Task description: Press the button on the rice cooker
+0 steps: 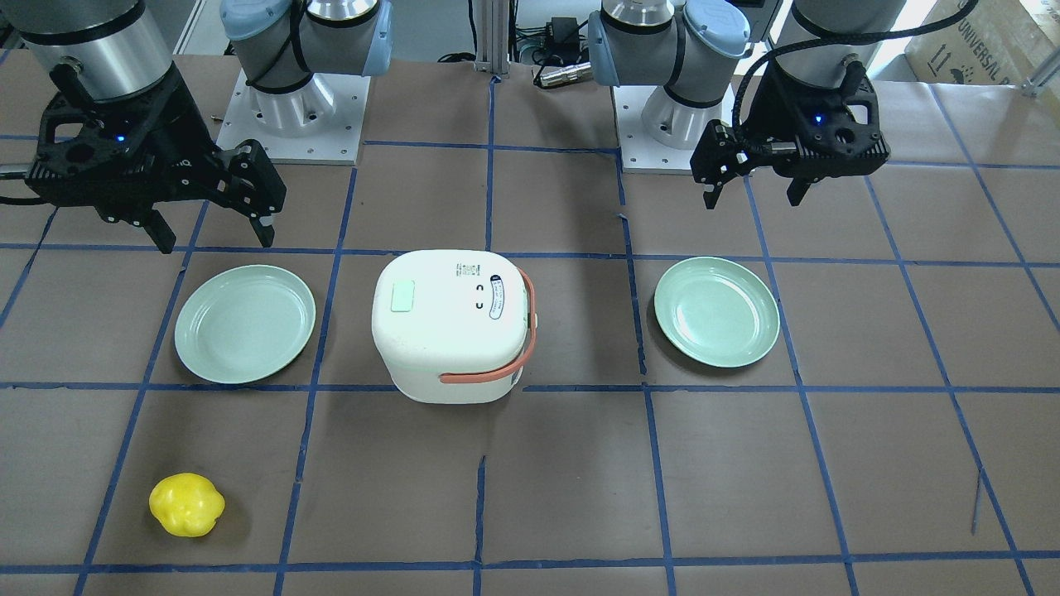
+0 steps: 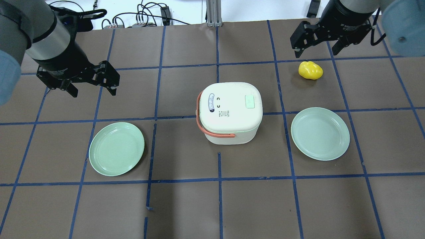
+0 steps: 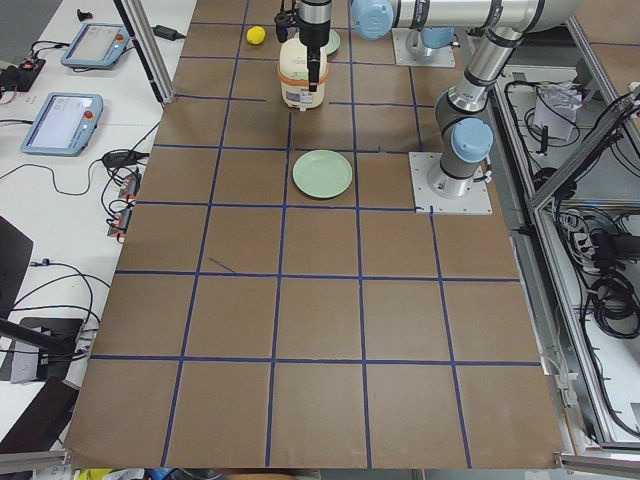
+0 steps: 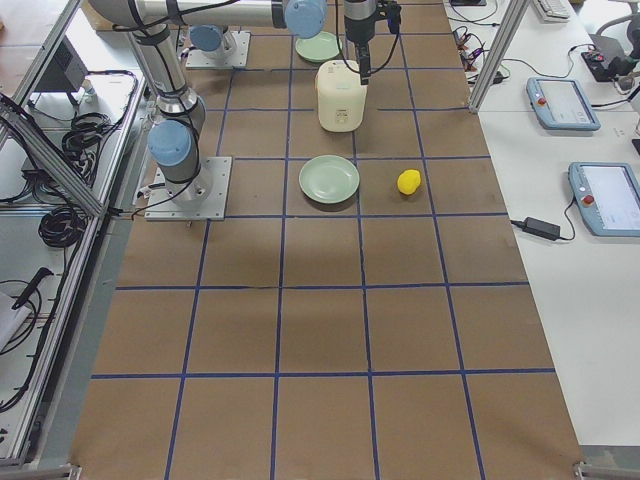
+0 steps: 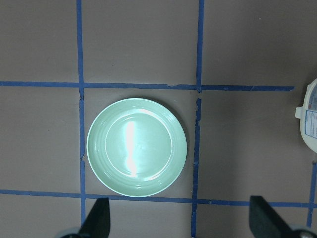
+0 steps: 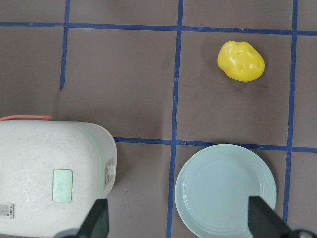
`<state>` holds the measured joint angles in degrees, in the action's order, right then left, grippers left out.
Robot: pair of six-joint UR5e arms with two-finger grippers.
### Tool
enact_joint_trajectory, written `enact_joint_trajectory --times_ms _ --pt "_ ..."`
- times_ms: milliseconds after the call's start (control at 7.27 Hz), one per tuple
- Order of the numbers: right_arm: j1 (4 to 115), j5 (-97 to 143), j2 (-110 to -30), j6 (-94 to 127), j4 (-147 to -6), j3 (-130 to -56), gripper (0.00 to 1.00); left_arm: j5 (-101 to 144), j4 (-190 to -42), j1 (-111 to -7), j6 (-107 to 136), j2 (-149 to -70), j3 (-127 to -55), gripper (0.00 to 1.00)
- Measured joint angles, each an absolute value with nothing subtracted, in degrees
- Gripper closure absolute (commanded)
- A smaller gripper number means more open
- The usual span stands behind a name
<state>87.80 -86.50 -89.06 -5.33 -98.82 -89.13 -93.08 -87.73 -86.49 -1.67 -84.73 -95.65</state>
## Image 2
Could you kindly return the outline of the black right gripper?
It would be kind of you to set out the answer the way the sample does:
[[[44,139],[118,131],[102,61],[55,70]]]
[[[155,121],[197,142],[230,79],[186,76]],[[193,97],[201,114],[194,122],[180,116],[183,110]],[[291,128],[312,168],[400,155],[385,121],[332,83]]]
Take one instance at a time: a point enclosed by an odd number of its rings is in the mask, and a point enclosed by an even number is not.
[[[337,56],[345,47],[349,46],[349,43],[363,41],[371,30],[370,20],[366,20],[358,26],[350,26],[337,20],[320,18],[315,25],[308,21],[300,22],[290,37],[290,42],[295,57],[300,58],[303,51],[311,47],[313,43],[336,40],[331,51],[333,56]]]

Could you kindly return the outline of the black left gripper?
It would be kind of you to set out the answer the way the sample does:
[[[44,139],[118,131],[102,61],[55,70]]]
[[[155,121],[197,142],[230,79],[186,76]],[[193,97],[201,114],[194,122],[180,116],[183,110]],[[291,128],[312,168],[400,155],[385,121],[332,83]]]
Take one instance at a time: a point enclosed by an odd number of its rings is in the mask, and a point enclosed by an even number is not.
[[[100,61],[97,65],[87,61],[77,61],[70,64],[58,64],[53,61],[37,60],[37,77],[50,89],[60,88],[72,97],[78,96],[78,89],[72,83],[88,83],[102,86],[112,96],[116,96],[120,85],[120,74],[108,61]]]

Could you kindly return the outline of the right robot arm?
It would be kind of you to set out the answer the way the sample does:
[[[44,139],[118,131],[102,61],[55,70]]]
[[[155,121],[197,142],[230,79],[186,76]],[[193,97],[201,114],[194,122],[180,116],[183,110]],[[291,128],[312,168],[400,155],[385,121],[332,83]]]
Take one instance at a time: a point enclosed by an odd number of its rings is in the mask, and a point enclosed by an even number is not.
[[[424,56],[423,0],[330,0],[315,24],[302,21],[290,37],[296,58],[304,50],[335,41],[333,55],[370,35],[372,46],[387,40],[399,56]]]

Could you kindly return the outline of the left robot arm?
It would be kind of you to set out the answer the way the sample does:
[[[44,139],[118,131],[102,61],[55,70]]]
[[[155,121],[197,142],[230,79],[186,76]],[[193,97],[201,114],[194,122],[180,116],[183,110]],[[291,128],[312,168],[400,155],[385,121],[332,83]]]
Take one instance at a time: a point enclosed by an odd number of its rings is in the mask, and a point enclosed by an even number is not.
[[[91,20],[105,9],[75,12],[43,0],[1,1],[1,105],[12,97],[28,55],[38,64],[37,77],[51,90],[78,96],[74,83],[89,83],[116,95],[120,75],[106,60],[92,64],[76,43],[76,33],[90,31]]]

